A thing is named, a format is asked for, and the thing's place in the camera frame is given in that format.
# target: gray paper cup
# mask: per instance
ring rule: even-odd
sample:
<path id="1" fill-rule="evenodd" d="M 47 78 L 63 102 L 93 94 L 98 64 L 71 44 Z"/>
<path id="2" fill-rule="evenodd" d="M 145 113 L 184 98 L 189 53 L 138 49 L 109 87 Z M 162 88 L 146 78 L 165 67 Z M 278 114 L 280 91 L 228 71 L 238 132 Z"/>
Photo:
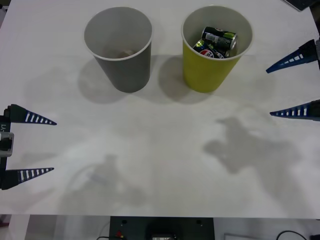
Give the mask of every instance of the gray paper cup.
<path id="1" fill-rule="evenodd" d="M 152 24 L 141 11 L 113 7 L 89 20 L 84 42 L 113 86 L 133 93 L 150 78 L 152 33 Z"/>

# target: green can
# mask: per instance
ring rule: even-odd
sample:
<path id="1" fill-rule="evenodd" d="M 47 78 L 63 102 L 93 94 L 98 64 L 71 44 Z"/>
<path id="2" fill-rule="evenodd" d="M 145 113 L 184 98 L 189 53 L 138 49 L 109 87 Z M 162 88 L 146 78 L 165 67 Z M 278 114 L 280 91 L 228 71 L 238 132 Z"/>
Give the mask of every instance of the green can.
<path id="1" fill-rule="evenodd" d="M 238 36 L 234 32 L 207 26 L 202 31 L 202 39 L 212 42 L 218 49 L 232 51 L 236 48 Z"/>

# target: black device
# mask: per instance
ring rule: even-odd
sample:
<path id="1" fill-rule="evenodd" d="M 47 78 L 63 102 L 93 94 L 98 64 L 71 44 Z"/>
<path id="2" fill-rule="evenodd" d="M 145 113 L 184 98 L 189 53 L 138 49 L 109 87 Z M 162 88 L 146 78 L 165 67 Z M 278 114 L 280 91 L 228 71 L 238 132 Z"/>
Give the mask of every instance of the black device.
<path id="1" fill-rule="evenodd" d="M 110 236 L 125 240 L 214 240 L 214 219 L 112 216 Z"/>
<path id="2" fill-rule="evenodd" d="M 7 170 L 7 159 L 13 153 L 14 137 L 10 132 L 11 123 L 57 125 L 54 121 L 29 111 L 19 105 L 11 104 L 0 115 L 0 189 L 7 190 L 21 183 L 46 174 L 53 167 Z"/>
<path id="3" fill-rule="evenodd" d="M 312 4 L 318 2 L 318 0 L 283 0 L 287 4 L 291 5 L 298 11 L 303 11 L 306 8 L 310 7 Z"/>

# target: soda can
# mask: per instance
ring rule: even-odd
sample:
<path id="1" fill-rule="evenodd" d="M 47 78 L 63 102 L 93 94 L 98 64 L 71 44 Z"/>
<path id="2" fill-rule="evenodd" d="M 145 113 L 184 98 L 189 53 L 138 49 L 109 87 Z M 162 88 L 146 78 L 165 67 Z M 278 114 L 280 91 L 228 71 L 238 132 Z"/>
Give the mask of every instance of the soda can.
<path id="1" fill-rule="evenodd" d="M 225 59 L 231 57 L 231 53 L 230 53 L 229 50 L 222 50 L 222 49 L 218 49 L 218 48 L 216 48 L 216 50 L 217 50 L 220 54 L 222 54 Z"/>
<path id="2" fill-rule="evenodd" d="M 231 51 L 236 47 L 238 36 L 234 32 L 207 26 L 202 31 L 202 39 L 211 41 L 217 49 Z"/>
<path id="3" fill-rule="evenodd" d="M 207 44 L 203 39 L 200 39 L 194 46 L 193 49 L 196 50 L 198 53 L 209 57 L 214 58 L 215 55 L 213 53 L 213 46 L 211 44 Z"/>
<path id="4" fill-rule="evenodd" d="M 213 49 L 213 55 L 215 59 L 225 59 L 226 57 L 218 52 L 216 49 Z"/>

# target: floor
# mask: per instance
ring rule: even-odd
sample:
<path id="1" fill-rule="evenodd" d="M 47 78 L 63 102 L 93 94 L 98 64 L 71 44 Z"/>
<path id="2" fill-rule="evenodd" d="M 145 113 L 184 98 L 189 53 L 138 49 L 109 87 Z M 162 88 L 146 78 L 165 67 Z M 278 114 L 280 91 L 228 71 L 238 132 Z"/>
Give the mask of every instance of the floor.
<path id="1" fill-rule="evenodd" d="M 320 234 L 315 219 L 214 218 L 215 240 L 275 240 L 285 230 L 299 232 L 307 239 Z M 32 215 L 25 240 L 95 240 L 109 235 L 108 216 Z M 301 240 L 293 233 L 281 240 Z"/>

